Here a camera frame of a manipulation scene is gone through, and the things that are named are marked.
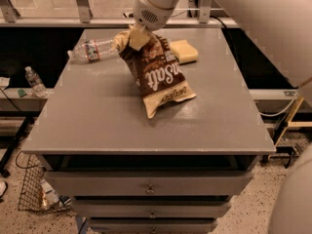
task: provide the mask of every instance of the plastic bottle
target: plastic bottle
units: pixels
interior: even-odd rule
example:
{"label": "plastic bottle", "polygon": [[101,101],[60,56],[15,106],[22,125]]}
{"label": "plastic bottle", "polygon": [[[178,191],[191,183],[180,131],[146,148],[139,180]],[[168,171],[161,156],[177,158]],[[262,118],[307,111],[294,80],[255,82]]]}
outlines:
{"label": "plastic bottle", "polygon": [[37,74],[37,72],[31,69],[30,66],[26,67],[25,70],[25,77],[30,87],[32,88],[33,93],[39,98],[43,98],[44,96],[46,96],[48,94],[47,89],[42,83],[42,80],[40,79],[40,76]]}
{"label": "plastic bottle", "polygon": [[118,56],[118,51],[112,48],[113,39],[102,38],[88,40],[75,46],[73,51],[68,51],[69,57],[78,63],[111,59]]}

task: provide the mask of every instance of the white shoe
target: white shoe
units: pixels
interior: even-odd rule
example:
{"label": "white shoe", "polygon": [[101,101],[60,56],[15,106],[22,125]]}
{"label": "white shoe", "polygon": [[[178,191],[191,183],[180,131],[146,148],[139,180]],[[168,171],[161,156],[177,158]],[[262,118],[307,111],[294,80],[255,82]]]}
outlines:
{"label": "white shoe", "polygon": [[8,184],[4,181],[0,181],[0,198],[3,196],[5,191],[8,189]]}

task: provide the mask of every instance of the white cable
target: white cable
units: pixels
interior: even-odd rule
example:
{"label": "white cable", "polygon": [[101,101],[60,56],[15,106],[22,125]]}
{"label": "white cable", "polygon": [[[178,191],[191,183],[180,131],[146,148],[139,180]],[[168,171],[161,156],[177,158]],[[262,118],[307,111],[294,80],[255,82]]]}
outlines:
{"label": "white cable", "polygon": [[266,117],[275,117],[275,116],[278,116],[278,115],[284,113],[287,109],[289,109],[290,106],[293,104],[293,102],[294,102],[296,99],[297,99],[297,93],[293,96],[293,99],[291,100],[291,102],[290,102],[282,111],[280,111],[280,112],[278,112],[278,113],[275,113],[275,114],[265,114],[265,113],[261,113],[261,112],[259,112],[259,113],[260,113],[260,115],[266,116]]}

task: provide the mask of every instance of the yellow sponge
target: yellow sponge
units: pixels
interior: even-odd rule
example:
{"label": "yellow sponge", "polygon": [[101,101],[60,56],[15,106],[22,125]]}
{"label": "yellow sponge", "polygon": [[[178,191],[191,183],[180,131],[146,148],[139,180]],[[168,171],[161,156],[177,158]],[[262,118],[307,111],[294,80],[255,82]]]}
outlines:
{"label": "yellow sponge", "polygon": [[196,61],[198,58],[198,51],[187,40],[174,41],[170,48],[180,64]]}

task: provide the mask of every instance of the wire basket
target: wire basket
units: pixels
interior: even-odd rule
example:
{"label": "wire basket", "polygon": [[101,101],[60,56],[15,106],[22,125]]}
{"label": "wire basket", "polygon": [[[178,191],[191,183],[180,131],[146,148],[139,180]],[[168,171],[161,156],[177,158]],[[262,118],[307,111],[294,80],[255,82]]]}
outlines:
{"label": "wire basket", "polygon": [[34,155],[30,155],[22,182],[18,210],[34,215],[48,215],[71,210],[70,206],[56,206],[46,210],[42,208],[43,193],[40,181],[43,175],[44,171],[40,162]]}

